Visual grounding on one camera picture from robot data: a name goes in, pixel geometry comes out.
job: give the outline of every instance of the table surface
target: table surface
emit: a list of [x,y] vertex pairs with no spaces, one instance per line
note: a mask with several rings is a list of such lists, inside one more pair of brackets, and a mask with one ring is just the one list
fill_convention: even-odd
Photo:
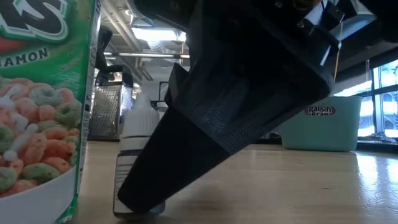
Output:
[[[91,142],[72,224],[113,217],[118,143]],[[398,223],[398,155],[249,146],[167,201],[146,223]]]

